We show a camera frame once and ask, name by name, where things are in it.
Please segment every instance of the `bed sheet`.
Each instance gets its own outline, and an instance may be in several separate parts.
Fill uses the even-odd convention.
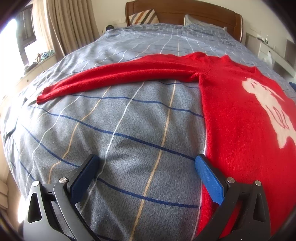
[[[222,29],[160,23],[109,30],[39,75],[8,109],[2,139],[22,195],[35,180],[69,176],[93,153],[101,159],[98,178],[76,206],[99,238],[191,240],[202,186],[194,159],[206,138],[198,83],[117,85],[41,105],[36,97],[44,87],[96,66],[198,51],[257,66],[296,99],[283,78]]]

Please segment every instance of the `white wall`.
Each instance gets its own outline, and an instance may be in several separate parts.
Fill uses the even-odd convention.
[[[248,32],[263,38],[268,35],[269,45],[275,46],[280,55],[284,55],[286,39],[292,40],[285,26],[269,7],[261,0],[203,0],[235,11],[243,16],[244,37]],[[125,3],[127,0],[92,0],[94,16],[100,35],[106,25],[126,26]]]

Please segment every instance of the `metal screw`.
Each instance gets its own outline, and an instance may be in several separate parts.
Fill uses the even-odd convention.
[[[260,182],[259,180],[256,180],[256,181],[255,181],[255,184],[256,184],[257,186],[261,186],[261,182]]]
[[[227,182],[229,182],[229,183],[234,183],[234,178],[233,178],[233,177],[228,177],[228,178],[227,178]]]
[[[65,183],[66,181],[67,181],[67,178],[66,177],[62,177],[62,178],[60,178],[59,183]]]
[[[37,186],[39,185],[39,182],[38,182],[38,181],[35,181],[35,182],[32,183],[32,185],[33,185],[34,187],[37,187]]]

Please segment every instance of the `headboard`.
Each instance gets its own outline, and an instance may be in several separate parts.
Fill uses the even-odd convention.
[[[183,25],[185,14],[220,27],[237,41],[242,41],[242,16],[227,8],[196,0],[136,0],[126,3],[126,23],[129,16],[145,10],[154,9],[160,23]]]

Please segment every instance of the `bed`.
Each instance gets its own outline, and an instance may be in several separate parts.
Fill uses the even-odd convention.
[[[153,7],[164,23],[109,30],[67,55],[19,94],[2,123],[6,159],[25,198],[33,181],[54,183],[68,176],[89,154],[100,157],[99,177],[76,207],[102,240],[194,237],[201,205],[201,181],[194,158],[203,153],[205,145],[199,85],[153,80],[37,105],[36,97],[45,87],[95,66],[155,53],[183,56],[200,51],[211,56],[229,55],[237,63],[256,66],[276,80],[287,96],[296,99],[290,85],[240,43],[240,15],[198,1],[186,1],[184,6],[215,11],[202,14],[202,8],[195,11],[183,8],[181,1],[170,2],[128,2],[127,17]],[[164,6],[169,14],[161,10]],[[227,26],[226,32],[218,27],[182,26],[180,19],[185,13],[203,21],[210,19],[209,23],[221,27],[226,22],[214,16],[227,13],[232,16],[233,28]],[[168,17],[172,14],[177,22]],[[67,233],[65,224],[62,227]]]

